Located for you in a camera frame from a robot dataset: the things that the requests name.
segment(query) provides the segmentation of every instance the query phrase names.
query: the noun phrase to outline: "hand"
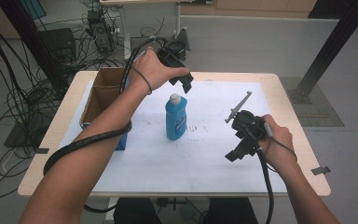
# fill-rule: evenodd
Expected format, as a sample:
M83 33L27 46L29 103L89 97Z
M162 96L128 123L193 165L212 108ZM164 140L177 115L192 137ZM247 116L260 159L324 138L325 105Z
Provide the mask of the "hand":
M170 68L164 66L151 47L147 48L145 55L141 56L132 67L145 77L152 91L158 89L173 77L182 77L189 73L186 67ZM140 85L150 91L145 80L134 69L130 70L130 84Z
M279 126L271 115L263 117L269 125L273 138L284 146L294 150L293 136L286 127ZM269 136L265 136L259 141L259 145L266 156L266 161L278 172L283 172L286 168L296 165L296 156L289 149L280 146Z

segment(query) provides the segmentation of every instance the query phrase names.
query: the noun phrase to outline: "left hand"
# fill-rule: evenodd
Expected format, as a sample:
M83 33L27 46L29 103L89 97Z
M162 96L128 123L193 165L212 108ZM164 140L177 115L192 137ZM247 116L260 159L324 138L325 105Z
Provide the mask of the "left hand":
M144 75L147 82L150 84L152 91L158 89L173 77L182 77L189 73L189 69L186 67L171 68L163 65L159 61L154 49L151 47L148 47L145 55L141 56L132 66ZM130 70L129 76L130 85L141 85L143 88L150 91L144 79L133 71L133 69Z

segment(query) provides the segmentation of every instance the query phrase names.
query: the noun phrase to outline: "gray floor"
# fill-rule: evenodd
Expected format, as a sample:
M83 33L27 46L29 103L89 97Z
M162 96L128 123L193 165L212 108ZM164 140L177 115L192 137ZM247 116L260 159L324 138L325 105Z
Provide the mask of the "gray floor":
M192 47L185 61L191 71L302 77L337 21L183 17L182 24L187 26ZM12 43L21 48L18 42ZM305 128L319 163L332 170L326 175L332 193L324 201L342 223L358 223L358 29L327 69L319 86L345 124L343 128ZM6 96L7 88L0 77L0 115L7 110ZM13 123L9 119L0 125L0 158L8 151L3 142ZM4 180L0 194L16 188L20 181L21 176ZM207 209L207 200L190 200L201 211ZM95 206L106 205L106 199L90 202ZM268 199L252 198L251 202L259 222L265 222ZM27 199L17 192L0 199L0 223L18 222L26 203ZM171 206L161 209L159 216L163 223L194 223L185 222ZM104 215L84 212L81 222L103 220ZM296 223L287 198L276 198L272 223Z

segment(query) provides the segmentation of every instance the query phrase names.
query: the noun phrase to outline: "rubber band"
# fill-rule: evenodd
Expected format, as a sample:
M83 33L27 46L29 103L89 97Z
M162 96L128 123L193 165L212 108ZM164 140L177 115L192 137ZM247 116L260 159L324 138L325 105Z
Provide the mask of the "rubber band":
M147 86L149 87L149 93L148 95L150 95L152 93L152 87L150 86L150 83L147 81L146 77L140 72L138 71L138 69L136 69L134 66L131 67L136 73L138 73L139 76L141 76L144 81L146 82Z

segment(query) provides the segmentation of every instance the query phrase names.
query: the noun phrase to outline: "right hand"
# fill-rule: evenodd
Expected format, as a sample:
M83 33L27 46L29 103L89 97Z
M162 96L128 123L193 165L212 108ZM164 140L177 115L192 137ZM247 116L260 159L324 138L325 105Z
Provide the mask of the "right hand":
M286 127L279 126L271 115L263 116L264 121L269 125L273 138L283 145L294 150L293 136ZM266 156L266 161L280 174L285 169L294 167L296 157L288 149L280 146L269 136L265 136L259 141L259 145Z

